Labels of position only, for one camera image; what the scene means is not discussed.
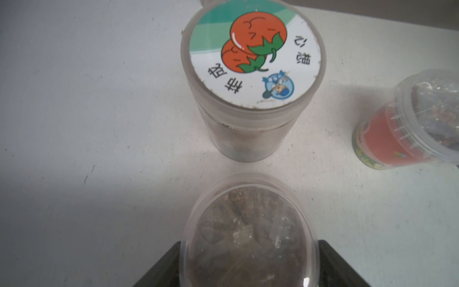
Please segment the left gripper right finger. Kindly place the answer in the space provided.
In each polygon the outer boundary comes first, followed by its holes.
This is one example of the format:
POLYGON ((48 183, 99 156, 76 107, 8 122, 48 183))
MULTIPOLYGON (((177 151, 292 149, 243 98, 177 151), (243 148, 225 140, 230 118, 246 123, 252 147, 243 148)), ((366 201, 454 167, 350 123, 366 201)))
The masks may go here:
POLYGON ((319 240, 319 251, 319 287, 370 287, 326 240, 319 240))

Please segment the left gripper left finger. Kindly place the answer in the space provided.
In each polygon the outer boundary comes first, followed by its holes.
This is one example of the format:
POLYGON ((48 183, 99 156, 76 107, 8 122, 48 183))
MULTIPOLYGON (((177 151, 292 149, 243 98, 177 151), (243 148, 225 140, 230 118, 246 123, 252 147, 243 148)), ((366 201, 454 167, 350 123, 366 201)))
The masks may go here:
POLYGON ((176 242, 135 284, 134 287, 180 287, 179 253, 176 242))

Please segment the pink seed cup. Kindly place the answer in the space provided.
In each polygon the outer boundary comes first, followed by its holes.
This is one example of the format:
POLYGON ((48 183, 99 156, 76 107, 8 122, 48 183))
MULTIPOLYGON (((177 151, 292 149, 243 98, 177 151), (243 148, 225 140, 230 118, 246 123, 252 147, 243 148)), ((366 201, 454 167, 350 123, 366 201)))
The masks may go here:
POLYGON ((295 192, 263 173, 221 179, 193 206, 179 254, 183 287, 316 287, 317 237, 295 192))

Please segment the small red label cup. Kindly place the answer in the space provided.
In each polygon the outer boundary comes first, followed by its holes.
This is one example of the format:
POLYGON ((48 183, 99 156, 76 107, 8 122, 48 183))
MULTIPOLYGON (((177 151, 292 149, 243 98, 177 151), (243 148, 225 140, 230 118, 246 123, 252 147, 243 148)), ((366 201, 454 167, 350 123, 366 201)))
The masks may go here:
POLYGON ((458 75, 431 69, 404 79, 390 102, 355 128, 352 145, 359 160, 376 170, 458 165, 458 75))

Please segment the tomato label seed jar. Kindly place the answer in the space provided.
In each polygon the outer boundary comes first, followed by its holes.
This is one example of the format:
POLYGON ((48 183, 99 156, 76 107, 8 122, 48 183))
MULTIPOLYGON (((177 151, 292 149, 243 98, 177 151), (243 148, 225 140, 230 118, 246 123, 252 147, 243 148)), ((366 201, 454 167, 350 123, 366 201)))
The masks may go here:
POLYGON ((271 156, 317 92, 324 41, 283 1, 212 1, 182 36, 184 72, 214 146, 229 159, 271 156))

